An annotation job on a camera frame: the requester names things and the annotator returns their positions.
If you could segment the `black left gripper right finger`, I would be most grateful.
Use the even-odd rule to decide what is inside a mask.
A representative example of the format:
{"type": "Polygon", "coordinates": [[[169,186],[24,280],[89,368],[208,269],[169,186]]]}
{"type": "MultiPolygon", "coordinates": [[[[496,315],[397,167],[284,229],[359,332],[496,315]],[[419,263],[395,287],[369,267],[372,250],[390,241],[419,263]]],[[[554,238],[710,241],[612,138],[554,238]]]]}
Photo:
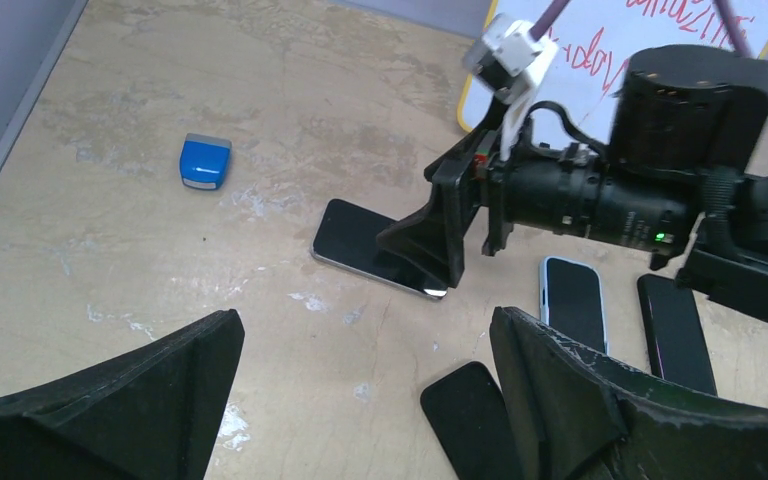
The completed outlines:
{"type": "Polygon", "coordinates": [[[676,385],[494,310],[496,372],[528,479],[768,479],[768,409],[676,385]]]}

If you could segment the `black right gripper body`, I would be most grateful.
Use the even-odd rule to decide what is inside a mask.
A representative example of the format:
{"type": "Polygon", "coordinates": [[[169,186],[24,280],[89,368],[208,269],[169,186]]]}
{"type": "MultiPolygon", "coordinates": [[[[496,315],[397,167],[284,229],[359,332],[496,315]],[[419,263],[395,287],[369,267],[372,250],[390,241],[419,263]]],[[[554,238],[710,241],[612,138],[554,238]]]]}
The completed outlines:
{"type": "Polygon", "coordinates": [[[504,249],[516,225],[661,259],[684,252],[696,223],[691,188],[618,174],[578,143],[563,150],[529,145],[507,162],[499,144],[496,130],[473,133],[473,175],[488,209],[483,254],[504,249]]]}

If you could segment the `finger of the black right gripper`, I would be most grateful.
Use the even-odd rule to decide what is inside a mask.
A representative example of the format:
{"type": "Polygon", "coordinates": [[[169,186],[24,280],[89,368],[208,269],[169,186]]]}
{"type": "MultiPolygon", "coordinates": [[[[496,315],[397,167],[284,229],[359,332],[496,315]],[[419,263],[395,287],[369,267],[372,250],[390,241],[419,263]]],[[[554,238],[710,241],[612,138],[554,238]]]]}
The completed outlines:
{"type": "Polygon", "coordinates": [[[376,237],[381,249],[449,288],[458,286],[465,271],[464,236],[481,206],[474,155],[486,134],[500,130],[506,111],[493,100],[479,124],[425,168],[428,202],[382,230],[376,237]]]}

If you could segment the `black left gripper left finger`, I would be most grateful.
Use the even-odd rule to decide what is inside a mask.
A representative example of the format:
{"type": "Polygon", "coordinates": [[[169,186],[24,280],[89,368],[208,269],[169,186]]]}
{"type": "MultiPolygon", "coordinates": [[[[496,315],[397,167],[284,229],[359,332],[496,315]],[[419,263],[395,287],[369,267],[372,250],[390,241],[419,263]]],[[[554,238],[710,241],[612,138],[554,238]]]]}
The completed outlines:
{"type": "Polygon", "coordinates": [[[214,312],[148,345],[0,397],[0,479],[201,479],[245,331],[214,312]]]}

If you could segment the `black phone case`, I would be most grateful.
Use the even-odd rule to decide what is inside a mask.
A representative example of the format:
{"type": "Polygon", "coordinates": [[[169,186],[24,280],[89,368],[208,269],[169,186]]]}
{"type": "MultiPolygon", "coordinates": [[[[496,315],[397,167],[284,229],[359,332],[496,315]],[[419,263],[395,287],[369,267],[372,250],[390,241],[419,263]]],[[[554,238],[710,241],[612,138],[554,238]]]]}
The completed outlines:
{"type": "Polygon", "coordinates": [[[458,479],[524,477],[502,393],[484,364],[471,361],[430,384],[420,405],[458,479]]]}

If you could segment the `black smartphone with purple edge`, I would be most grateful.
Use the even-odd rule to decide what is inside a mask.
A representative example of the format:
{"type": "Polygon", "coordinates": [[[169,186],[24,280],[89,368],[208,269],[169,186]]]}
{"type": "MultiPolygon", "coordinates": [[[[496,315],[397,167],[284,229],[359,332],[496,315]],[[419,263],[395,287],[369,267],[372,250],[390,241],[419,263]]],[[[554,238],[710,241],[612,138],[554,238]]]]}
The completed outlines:
{"type": "Polygon", "coordinates": [[[640,276],[636,286],[651,373],[716,396],[715,377],[692,291],[654,274],[640,276]]]}

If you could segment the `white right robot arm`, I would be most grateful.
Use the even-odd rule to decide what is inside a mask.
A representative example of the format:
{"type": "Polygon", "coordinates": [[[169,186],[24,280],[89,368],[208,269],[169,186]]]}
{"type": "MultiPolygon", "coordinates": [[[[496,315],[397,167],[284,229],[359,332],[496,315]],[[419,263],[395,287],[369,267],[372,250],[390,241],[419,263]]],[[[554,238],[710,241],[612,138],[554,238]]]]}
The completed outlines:
{"type": "Polygon", "coordinates": [[[431,163],[429,201],[385,228],[378,245],[456,287],[463,239],[488,211],[482,252],[502,250],[515,225],[647,252],[658,270],[676,257],[681,287],[768,323],[768,176],[746,168],[768,118],[768,60],[673,44],[633,54],[608,142],[558,115],[571,143],[532,139],[526,118],[502,146],[510,105],[431,163]]]}

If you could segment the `yellow framed whiteboard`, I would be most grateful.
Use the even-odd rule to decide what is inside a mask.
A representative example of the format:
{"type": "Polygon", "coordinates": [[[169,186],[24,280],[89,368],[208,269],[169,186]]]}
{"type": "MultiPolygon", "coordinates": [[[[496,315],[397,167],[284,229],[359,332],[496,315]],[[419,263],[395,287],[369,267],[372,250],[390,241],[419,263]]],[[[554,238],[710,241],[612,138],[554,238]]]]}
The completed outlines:
{"type": "MultiPolygon", "coordinates": [[[[492,1],[479,33],[497,14],[537,20],[551,1],[492,1]]],[[[729,1],[751,52],[768,50],[768,1],[729,1]]],[[[731,47],[713,1],[571,1],[548,30],[558,47],[536,100],[563,105],[590,136],[608,139],[616,94],[635,52],[667,44],[731,47]]],[[[457,108],[465,131],[484,117],[492,94],[468,76],[457,108]]]]}

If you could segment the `small blue eraser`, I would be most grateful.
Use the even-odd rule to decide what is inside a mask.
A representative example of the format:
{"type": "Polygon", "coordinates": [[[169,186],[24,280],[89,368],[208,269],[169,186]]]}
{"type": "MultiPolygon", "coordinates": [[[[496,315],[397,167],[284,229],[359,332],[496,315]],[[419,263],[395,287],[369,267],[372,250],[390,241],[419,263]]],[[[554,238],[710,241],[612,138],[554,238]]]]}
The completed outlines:
{"type": "Polygon", "coordinates": [[[179,157],[182,184],[196,190],[218,190],[226,179],[231,157],[230,140],[188,133],[179,157]]]}

